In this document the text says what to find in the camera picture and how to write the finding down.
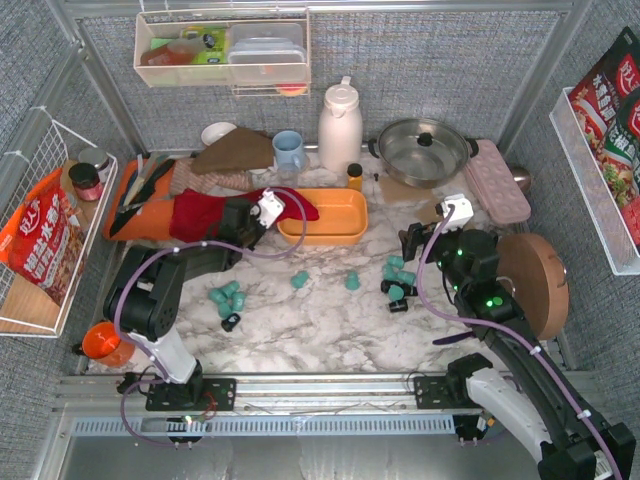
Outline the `red cloth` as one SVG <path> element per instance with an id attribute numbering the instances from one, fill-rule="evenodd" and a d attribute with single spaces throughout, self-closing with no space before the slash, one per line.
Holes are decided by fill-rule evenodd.
<path id="1" fill-rule="evenodd" d="M 284 190 L 289 195 L 277 193 L 278 198 L 285 204 L 284 211 L 278 218 L 279 221 L 286 219 L 301 221 L 303 219 L 300 208 L 291 196 L 294 196 L 304 208 L 308 222 L 317 221 L 320 218 L 318 209 L 300 193 L 288 187 L 285 187 Z M 183 242 L 203 240 L 210 230 L 217 231 L 217 224 L 222 219 L 227 200 L 246 199 L 250 203 L 256 203 L 264 191 L 265 188 L 261 188 L 241 195 L 219 197 L 186 189 L 174 198 L 169 234 L 172 238 Z"/>

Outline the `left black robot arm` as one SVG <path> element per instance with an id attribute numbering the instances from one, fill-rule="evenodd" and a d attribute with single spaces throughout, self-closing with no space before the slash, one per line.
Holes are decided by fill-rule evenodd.
<path id="1" fill-rule="evenodd" d="M 233 268 L 283 213 L 268 190 L 257 200 L 232 198 L 205 238 L 182 247 L 132 246 L 104 300 L 116 332 L 148 357 L 158 372 L 146 393 L 149 411 L 196 411 L 223 395 L 206 380 L 175 326 L 186 281 Z"/>

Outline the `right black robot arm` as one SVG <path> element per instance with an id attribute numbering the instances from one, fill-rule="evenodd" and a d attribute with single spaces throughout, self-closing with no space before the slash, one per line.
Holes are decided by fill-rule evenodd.
<path id="1" fill-rule="evenodd" d="M 497 275 L 497 239 L 482 230 L 447 231 L 415 223 L 398 235 L 405 261 L 437 266 L 454 290 L 456 314 L 433 314 L 470 327 L 514 376 L 509 385 L 480 354 L 448 366 L 454 400 L 493 414 L 529 452 L 542 479 L 627 479 L 636 439 L 623 423 L 610 424 L 581 397 L 552 362 L 524 311 Z"/>

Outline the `orange plastic storage basket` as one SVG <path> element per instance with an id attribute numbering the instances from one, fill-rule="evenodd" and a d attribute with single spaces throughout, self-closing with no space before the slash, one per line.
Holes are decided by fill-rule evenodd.
<path id="1" fill-rule="evenodd" d="M 365 196 L 349 188 L 296 189 L 313 205 L 318 220 L 306 224 L 304 245 L 350 246 L 357 244 L 368 228 Z"/>

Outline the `brown cardboard sheet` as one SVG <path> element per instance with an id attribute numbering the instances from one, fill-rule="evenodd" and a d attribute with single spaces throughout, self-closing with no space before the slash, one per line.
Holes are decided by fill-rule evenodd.
<path id="1" fill-rule="evenodd" d="M 439 223 L 442 219 L 442 212 L 438 205 L 425 204 L 414 212 L 414 216 L 421 224 Z"/>

